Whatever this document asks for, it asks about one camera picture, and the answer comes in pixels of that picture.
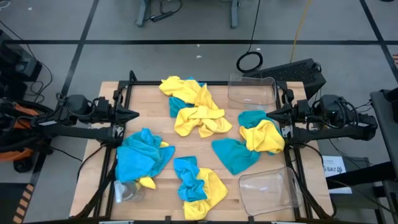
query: desk leg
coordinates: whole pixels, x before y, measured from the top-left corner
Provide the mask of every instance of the desk leg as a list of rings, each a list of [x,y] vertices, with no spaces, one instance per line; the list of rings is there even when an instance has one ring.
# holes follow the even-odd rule
[[[144,26],[145,15],[147,14],[147,9],[150,7],[150,0],[140,0],[139,12],[136,25],[138,27]]]
[[[231,1],[231,29],[238,27],[238,4],[239,0]]]
[[[328,182],[329,189],[336,189],[345,186],[329,180],[336,180],[346,185],[355,186],[358,184],[373,183],[383,180],[394,180],[395,178],[396,174],[392,163],[383,162],[371,167],[327,177],[326,181]]]

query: black equipment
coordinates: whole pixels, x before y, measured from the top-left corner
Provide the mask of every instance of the black equipment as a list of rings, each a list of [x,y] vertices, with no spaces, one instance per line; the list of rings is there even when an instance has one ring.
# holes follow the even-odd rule
[[[42,65],[20,45],[6,45],[11,38],[0,30],[0,71],[1,75],[22,82],[36,81]]]
[[[391,103],[392,116],[394,121],[398,123],[398,88],[393,90],[381,90],[385,99]]]
[[[243,77],[272,77],[275,81],[303,82],[307,99],[310,99],[325,83],[322,68],[311,58],[243,74]]]
[[[343,97],[336,95],[323,95],[314,101],[312,106],[307,100],[297,100],[292,106],[294,99],[293,91],[287,89],[286,82],[277,82],[283,90],[283,106],[277,101],[277,110],[267,113],[267,116],[280,123],[282,135],[286,141],[284,154],[287,167],[295,170],[290,159],[289,149],[293,147],[297,160],[298,173],[295,171],[298,186],[304,196],[304,207],[306,218],[300,218],[295,210],[296,221],[310,222],[312,218],[311,207],[319,218],[331,220],[319,206],[306,187],[305,174],[302,166],[300,147],[312,140],[348,137],[368,141],[372,139],[377,130],[375,117],[361,114],[356,108]],[[306,128],[296,127],[296,123],[306,123]]]
[[[36,81],[42,64],[20,45],[6,45],[11,38],[0,30],[0,97],[23,99],[24,82]]]
[[[99,97],[88,101],[83,95],[62,97],[57,95],[58,105],[51,113],[32,116],[15,109],[15,103],[4,99],[0,103],[0,140],[13,139],[12,144],[0,146],[0,152],[16,151],[24,146],[32,146],[40,140],[52,139],[56,136],[96,139],[103,144],[121,143],[123,125],[139,116],[139,113],[125,109],[121,103],[121,91],[115,90],[114,106],[109,100]],[[16,123],[30,120],[30,127],[15,129]],[[86,124],[111,123],[104,128],[79,128],[77,121]]]
[[[285,126],[282,134],[291,144],[342,137],[368,141],[376,133],[375,117],[358,113],[343,97],[323,95],[312,106],[307,100],[298,100],[292,107],[293,98],[293,91],[287,90],[282,96],[285,105],[267,113],[268,117]],[[306,123],[307,127],[298,128],[293,126],[294,123]]]

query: blue cloth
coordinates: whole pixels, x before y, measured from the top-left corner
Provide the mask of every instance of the blue cloth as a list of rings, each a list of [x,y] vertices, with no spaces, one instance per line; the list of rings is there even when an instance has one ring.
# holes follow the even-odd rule
[[[203,190],[204,180],[198,180],[197,158],[195,156],[180,157],[174,159],[174,171],[177,177],[182,180],[178,188],[178,196],[181,200],[194,202],[207,199]]]
[[[189,77],[187,78],[187,80],[194,80],[194,78]],[[205,85],[205,83],[200,83],[200,82],[198,82],[198,84],[200,85],[200,87],[203,87]],[[182,101],[180,98],[172,96],[169,98],[169,106],[170,106],[170,117],[176,118],[180,109],[187,107],[193,108],[194,105],[191,103],[186,103]]]
[[[233,175],[246,170],[260,159],[260,152],[248,150],[244,143],[235,139],[215,140],[211,146],[220,161]]]
[[[116,178],[125,183],[159,174],[175,151],[174,146],[160,148],[161,142],[162,138],[153,135],[147,128],[123,140],[116,149]]]

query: microfiber towel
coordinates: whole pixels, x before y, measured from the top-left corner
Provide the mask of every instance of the microfiber towel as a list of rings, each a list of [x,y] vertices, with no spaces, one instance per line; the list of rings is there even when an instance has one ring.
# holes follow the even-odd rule
[[[233,175],[246,170],[260,159],[260,152],[249,151],[245,144],[235,139],[215,140],[211,146],[220,161]]]
[[[205,83],[200,83],[200,82],[198,82],[198,84],[200,87],[205,85]],[[191,103],[185,103],[180,98],[172,96],[169,98],[169,106],[170,106],[170,117],[176,118],[180,109],[186,108],[186,107],[192,108],[194,105]]]
[[[239,127],[239,132],[246,140],[246,147],[250,151],[268,151],[279,153],[285,147],[285,140],[278,132],[272,121],[263,119],[254,128]]]
[[[184,217],[187,220],[201,220],[205,218],[209,210],[228,194],[228,189],[211,169],[200,168],[197,178],[205,181],[203,188],[207,199],[184,202]]]
[[[166,166],[174,154],[174,146],[162,142],[149,129],[130,135],[116,149],[118,164],[116,177],[122,183],[140,177],[154,177]]]
[[[264,111],[256,110],[256,111],[243,111],[238,116],[238,122],[240,126],[244,126],[245,128],[254,128],[263,120],[272,121],[278,130],[279,134],[282,133],[279,130],[279,127],[275,124],[275,122],[267,117],[267,113]]]
[[[168,96],[195,105],[194,108],[182,108],[178,112],[174,130],[180,136],[189,135],[198,125],[201,138],[214,133],[226,133],[232,128],[232,124],[224,118],[225,111],[219,109],[212,100],[206,84],[201,87],[195,80],[169,77],[162,80],[159,88]]]
[[[174,171],[177,177],[182,180],[178,189],[178,196],[186,202],[207,199],[203,190],[204,180],[197,179],[199,168],[195,156],[180,157],[174,159]]]

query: wooden table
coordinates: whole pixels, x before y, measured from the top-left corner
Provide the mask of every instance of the wooden table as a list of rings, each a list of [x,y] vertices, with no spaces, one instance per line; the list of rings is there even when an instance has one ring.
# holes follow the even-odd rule
[[[300,82],[288,82],[288,88],[294,91],[295,100],[305,99],[303,84]],[[113,91],[117,88],[117,82],[103,82],[100,96],[112,99]],[[133,86],[130,102],[130,110],[140,113],[140,117],[130,121],[126,125],[126,136],[141,131],[142,128],[149,128],[154,134],[163,138],[164,141],[175,146],[173,158],[183,156],[196,156],[198,167],[213,169],[228,188],[228,195],[206,216],[207,220],[213,221],[245,221],[248,214],[244,211],[239,196],[238,179],[242,174],[252,174],[267,170],[274,170],[285,167],[283,153],[268,156],[264,153],[259,161],[244,172],[233,176],[218,159],[211,142],[215,139],[233,138],[241,139],[239,134],[238,114],[242,110],[228,106],[228,86],[209,86],[208,89],[213,96],[214,102],[219,108],[225,109],[225,118],[233,124],[233,128],[225,134],[214,134],[208,138],[201,139],[198,129],[195,128],[187,137],[180,137],[174,132],[175,118],[169,115],[168,96],[165,96],[158,86]],[[275,106],[269,106],[267,111],[275,110]],[[317,142],[309,143],[318,147]],[[86,146],[85,158],[99,147],[95,140],[89,140]],[[98,188],[101,167],[104,159],[103,149],[93,156],[82,168],[77,183],[75,197],[73,199],[70,215],[77,214],[90,200]],[[333,213],[328,187],[319,155],[311,149],[301,149],[303,168],[307,180],[307,187],[323,209]],[[172,160],[165,169],[154,178],[157,190],[146,189],[146,196],[143,201],[127,201],[116,204],[114,202],[111,219],[113,220],[164,220],[170,215],[172,220],[184,220],[183,201],[177,195],[177,189],[181,181],[177,179],[173,169]],[[100,215],[104,215],[108,191],[103,195],[103,203]],[[293,221],[292,209],[278,212],[266,213],[254,217],[255,221]]]

